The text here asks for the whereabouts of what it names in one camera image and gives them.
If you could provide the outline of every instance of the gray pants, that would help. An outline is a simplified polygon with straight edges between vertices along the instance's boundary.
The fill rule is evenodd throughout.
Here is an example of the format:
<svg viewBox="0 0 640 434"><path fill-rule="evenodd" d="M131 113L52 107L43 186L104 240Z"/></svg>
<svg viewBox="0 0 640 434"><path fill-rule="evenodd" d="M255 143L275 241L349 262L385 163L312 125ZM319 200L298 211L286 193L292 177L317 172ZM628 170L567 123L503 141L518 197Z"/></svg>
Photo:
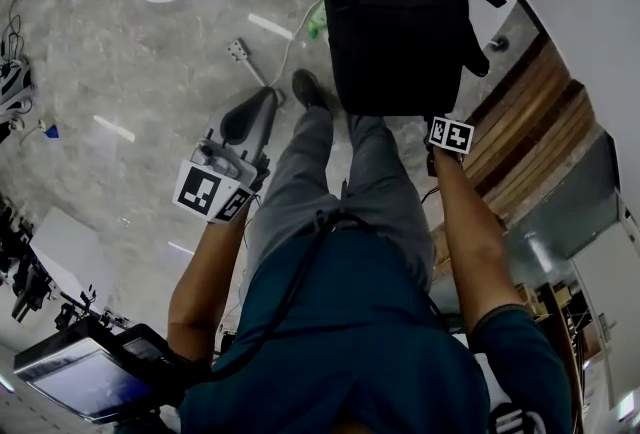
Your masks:
<svg viewBox="0 0 640 434"><path fill-rule="evenodd" d="M260 263L283 242L314 223L319 211L341 207L372 225L403 252L417 283L428 291L435 248L420 197L398 157L382 118L350 116L353 162L346 198L329 193L325 169L333 144L331 113L311 107L298 122L262 206L248 227L244 301Z"/></svg>

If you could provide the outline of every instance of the short sleeve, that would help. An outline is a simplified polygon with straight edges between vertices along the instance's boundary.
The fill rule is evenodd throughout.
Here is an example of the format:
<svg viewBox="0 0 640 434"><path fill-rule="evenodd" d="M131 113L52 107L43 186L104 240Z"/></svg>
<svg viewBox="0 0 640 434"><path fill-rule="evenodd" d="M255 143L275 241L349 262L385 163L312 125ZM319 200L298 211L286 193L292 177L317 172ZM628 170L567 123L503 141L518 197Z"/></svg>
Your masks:
<svg viewBox="0 0 640 434"><path fill-rule="evenodd" d="M538 413L547 432L571 432L569 378L526 308L507 305L489 312L469 344L473 352L487 355L500 387L519 407Z"/></svg>

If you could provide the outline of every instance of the black shoe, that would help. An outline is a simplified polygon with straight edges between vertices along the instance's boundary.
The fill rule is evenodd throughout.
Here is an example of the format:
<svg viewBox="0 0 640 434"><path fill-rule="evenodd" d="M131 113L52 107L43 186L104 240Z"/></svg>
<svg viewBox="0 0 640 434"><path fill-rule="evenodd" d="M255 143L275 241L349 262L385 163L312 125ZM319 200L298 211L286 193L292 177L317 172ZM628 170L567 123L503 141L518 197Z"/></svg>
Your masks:
<svg viewBox="0 0 640 434"><path fill-rule="evenodd" d="M310 71L296 71L293 74L292 87L294 96L302 105L304 105L305 109L312 106L321 107L327 110L329 109L324 98L322 98L318 79Z"/></svg>

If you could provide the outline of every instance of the forearm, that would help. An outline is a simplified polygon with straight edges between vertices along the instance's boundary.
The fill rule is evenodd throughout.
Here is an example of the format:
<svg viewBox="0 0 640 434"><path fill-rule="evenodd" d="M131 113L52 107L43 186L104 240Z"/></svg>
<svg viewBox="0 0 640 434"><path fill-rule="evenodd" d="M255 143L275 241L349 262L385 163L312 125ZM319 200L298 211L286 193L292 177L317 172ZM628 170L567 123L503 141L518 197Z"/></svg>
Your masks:
<svg viewBox="0 0 640 434"><path fill-rule="evenodd" d="M229 225L210 224L205 228L191 263L171 297L170 345L180 344L176 338L181 338L185 328L206 334L209 343L213 343L227 303L248 211L244 208Z"/></svg>
<svg viewBox="0 0 640 434"><path fill-rule="evenodd" d="M509 275L502 228L462 167L435 149L453 276L467 329L492 309L520 298Z"/></svg>

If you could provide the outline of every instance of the blue t-shirt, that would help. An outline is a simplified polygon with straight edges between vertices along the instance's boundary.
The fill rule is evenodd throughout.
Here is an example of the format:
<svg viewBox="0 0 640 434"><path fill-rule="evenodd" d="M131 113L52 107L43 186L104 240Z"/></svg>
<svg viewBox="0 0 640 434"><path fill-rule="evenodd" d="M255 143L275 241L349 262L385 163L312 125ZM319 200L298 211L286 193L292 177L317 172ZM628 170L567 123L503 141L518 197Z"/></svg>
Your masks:
<svg viewBox="0 0 640 434"><path fill-rule="evenodd" d="M311 238L290 240L262 263L236 341L216 367L260 337ZM547 432L570 432L566 374L524 309L487 317L470 343ZM357 231L327 238L287 318L246 367L191 388L180 407L188 434L326 433L344 413L379 434L485 433L489 418L473 354L442 331L398 249Z"/></svg>

